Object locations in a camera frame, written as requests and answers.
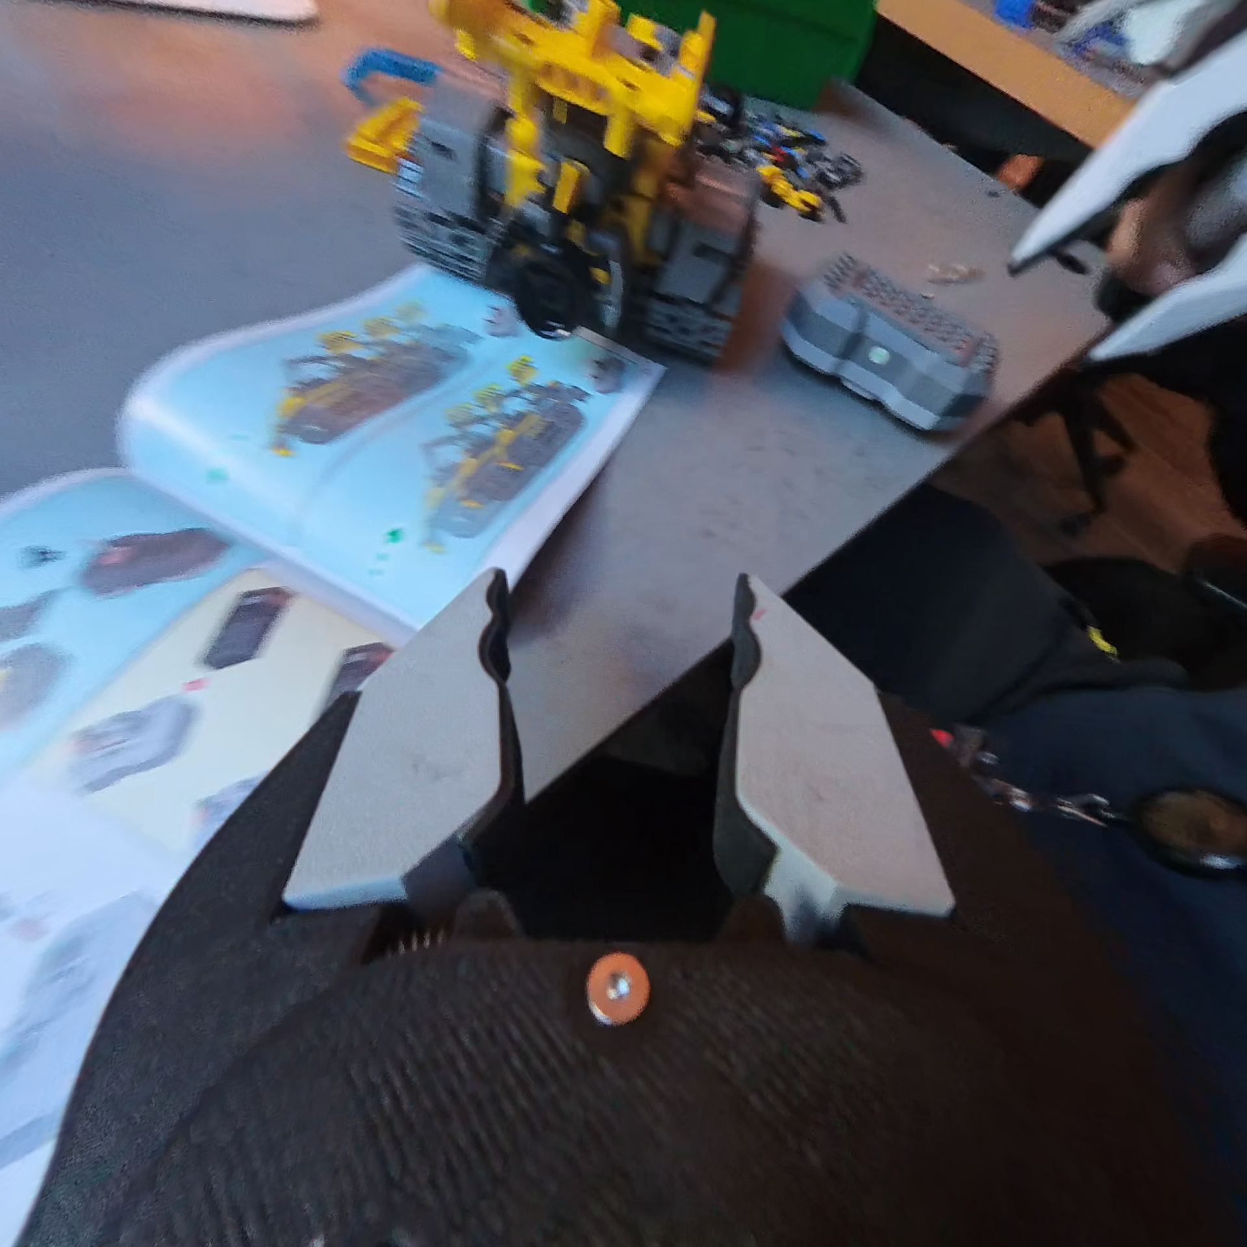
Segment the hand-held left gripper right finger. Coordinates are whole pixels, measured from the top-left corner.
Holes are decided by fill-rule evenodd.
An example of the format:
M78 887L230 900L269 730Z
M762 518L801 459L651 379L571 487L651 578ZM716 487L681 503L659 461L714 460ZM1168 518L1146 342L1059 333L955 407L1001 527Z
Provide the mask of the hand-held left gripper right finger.
M789 943L828 942L851 908L944 921L957 898L875 685L742 573L718 772L714 861Z

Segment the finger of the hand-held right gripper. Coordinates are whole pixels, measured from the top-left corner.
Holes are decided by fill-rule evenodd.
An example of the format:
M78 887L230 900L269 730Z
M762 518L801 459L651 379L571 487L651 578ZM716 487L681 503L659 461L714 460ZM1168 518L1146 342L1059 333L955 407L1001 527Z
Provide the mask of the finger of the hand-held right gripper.
M1089 351L1092 364L1151 355L1238 320L1246 310L1240 282L1193 281L1146 301L1131 300L1112 313L1114 327Z
M1246 45L1225 43L1153 87L1127 119L1040 212L1011 252L1020 274L1086 234L1179 166L1194 169L1179 209L1199 261L1245 268Z

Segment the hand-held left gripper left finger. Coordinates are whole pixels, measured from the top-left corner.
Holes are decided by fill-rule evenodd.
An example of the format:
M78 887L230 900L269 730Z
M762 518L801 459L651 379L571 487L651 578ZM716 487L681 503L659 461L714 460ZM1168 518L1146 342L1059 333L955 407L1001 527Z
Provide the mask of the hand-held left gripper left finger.
M284 890L295 912L451 917L524 803L510 585L486 569L362 686Z

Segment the grey battery box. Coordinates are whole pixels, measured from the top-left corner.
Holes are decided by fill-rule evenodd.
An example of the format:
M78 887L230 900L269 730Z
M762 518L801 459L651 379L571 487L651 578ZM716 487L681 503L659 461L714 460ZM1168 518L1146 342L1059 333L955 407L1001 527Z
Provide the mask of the grey battery box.
M997 368L985 375L944 362L829 294L823 274L832 261L788 305L781 325L788 353L911 429L934 433L964 422L990 395Z

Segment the yellow tracked robot model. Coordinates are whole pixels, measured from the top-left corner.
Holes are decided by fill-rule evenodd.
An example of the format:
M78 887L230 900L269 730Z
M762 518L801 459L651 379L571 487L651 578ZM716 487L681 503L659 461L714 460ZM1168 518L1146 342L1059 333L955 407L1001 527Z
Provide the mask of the yellow tracked robot model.
M636 339L716 364L762 197L756 174L697 148L714 16L681 32L606 1L429 10L479 77L375 78L382 104L346 140L393 177L404 245L507 299L541 338Z

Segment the wooden table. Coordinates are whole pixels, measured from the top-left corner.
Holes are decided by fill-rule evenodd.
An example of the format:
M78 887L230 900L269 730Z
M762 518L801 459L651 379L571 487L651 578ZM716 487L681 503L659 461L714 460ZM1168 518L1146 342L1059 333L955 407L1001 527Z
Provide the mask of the wooden table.
M1136 75L1075 55L1047 30L1006 22L994 3L879 1L876 12L1089 148L1099 147L1146 91Z

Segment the instruction booklet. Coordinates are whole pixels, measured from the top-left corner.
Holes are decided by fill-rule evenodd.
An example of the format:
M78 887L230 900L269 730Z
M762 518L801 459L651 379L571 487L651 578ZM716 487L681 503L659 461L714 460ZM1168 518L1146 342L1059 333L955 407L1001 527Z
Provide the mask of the instruction booklet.
M3 500L3 1244L160 904L340 696L516 585L666 373L425 265L149 369Z

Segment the black badge reel with clip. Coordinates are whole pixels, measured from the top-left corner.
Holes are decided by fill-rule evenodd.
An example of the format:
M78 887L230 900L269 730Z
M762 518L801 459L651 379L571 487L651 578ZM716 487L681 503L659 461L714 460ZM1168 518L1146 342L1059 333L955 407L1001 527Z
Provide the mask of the black badge reel with clip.
M1129 834L1172 870L1206 877L1245 874L1246 809L1224 794L1177 787L1121 805L1093 791L1041 792L1001 773L999 757L988 748L983 731L959 725L954 730L932 727L929 735L977 787L1014 813Z

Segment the pile of small building pieces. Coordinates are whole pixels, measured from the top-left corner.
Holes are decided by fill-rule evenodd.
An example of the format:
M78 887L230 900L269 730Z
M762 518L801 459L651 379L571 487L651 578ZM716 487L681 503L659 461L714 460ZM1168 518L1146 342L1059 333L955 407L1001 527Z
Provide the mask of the pile of small building pieces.
M769 101L749 101L736 88L701 88L694 140L701 155L756 175L760 200L821 222L847 217L841 194L866 181L863 165L833 148L821 131Z

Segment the green plastic bin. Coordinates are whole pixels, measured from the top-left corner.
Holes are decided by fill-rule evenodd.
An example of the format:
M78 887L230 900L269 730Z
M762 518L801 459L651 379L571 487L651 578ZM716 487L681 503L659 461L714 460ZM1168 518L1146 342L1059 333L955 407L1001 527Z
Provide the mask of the green plastic bin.
M621 19L679 31L716 23L707 77L718 86L812 110L833 83L853 83L875 34L875 1L620 1Z

